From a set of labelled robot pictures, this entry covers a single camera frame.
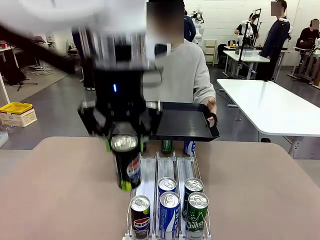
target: brown table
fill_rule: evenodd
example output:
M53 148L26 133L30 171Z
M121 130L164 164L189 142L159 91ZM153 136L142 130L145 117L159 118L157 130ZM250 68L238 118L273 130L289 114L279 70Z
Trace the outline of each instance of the brown table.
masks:
M212 239L320 239L320 190L281 147L216 141L196 154ZM98 138L45 139L0 178L0 240L121 240L129 193L114 171Z

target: white sweatshirt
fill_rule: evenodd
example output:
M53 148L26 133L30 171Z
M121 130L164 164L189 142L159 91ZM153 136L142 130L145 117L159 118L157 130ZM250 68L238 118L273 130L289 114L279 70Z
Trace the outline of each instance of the white sweatshirt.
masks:
M216 98L205 56L195 43L184 40L169 56L158 58L156 65L163 66L163 82L149 88L148 83L159 82L161 77L159 73L144 74L143 95L146 101L199 104L207 97Z

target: blue soda can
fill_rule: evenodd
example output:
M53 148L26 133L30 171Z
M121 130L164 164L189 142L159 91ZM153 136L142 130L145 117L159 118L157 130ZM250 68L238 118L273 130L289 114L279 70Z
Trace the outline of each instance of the blue soda can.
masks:
M171 177L163 177L159 180L158 183L158 207L157 215L159 218L160 215L160 196L165 192L175 193L177 189L177 182Z
M196 149L195 141L184 141L183 153L185 155L191 155L191 152Z
M175 240L180 217L178 194L166 191L160 197L159 235L164 240Z

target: person in dark clothing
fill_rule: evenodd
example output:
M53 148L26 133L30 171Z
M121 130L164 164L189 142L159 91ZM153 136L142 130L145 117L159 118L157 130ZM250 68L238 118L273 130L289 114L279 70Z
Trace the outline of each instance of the person in dark clothing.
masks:
M96 89L95 89L95 83L92 76L92 72L90 71L90 69L88 69L88 67L86 67L83 64L85 60L85 55L82 49L81 38L80 38L80 33L78 29L72 29L72 37L73 37L74 45L80 55L80 61L81 61L82 73L83 73L83 86L87 91L94 91Z
M280 56L282 47L288 38L290 30L290 23L286 20L285 15L287 9L287 2L285 0L278 0L281 3L281 13L277 16L277 21L272 25L269 30L268 36L261 51L261 56L270 60L269 63L259 63L255 79L270 81L278 58Z
M315 42L319 38L319 20L313 19L310 22L310 27L307 27L302 30L299 37L300 43L307 42L309 39L313 39Z
M196 35L196 28L191 17L184 14L184 39L192 42Z
M256 18L253 18L254 13L251 13L248 20L250 21L252 30L253 30L253 36L255 36L257 39L259 38L259 33L258 33L258 27L257 25L254 24L256 21ZM242 32L242 25L240 24L234 31L234 34L242 36L244 32Z

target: can rack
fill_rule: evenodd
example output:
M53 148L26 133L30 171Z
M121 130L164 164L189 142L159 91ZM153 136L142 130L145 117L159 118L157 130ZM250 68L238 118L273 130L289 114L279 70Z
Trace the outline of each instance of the can rack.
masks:
M176 240L186 239L185 220L182 218L182 208L184 199L184 184L188 178L198 178L201 180L199 166L196 154L192 151L189 157L176 157L176 152L170 157L159 156L156 151L155 157L140 156L141 159L141 184L139 187L131 191L129 206L126 218L127 231L122 240L133 240L130 201L133 197L144 195L150 200L150 240L160 240L159 238L159 221L157 217L158 204L158 180L163 177L171 177L176 181L176 193L180 197L180 218L177 228ZM211 240L210 215L207 212L205 218L205 229L203 231L202 240Z

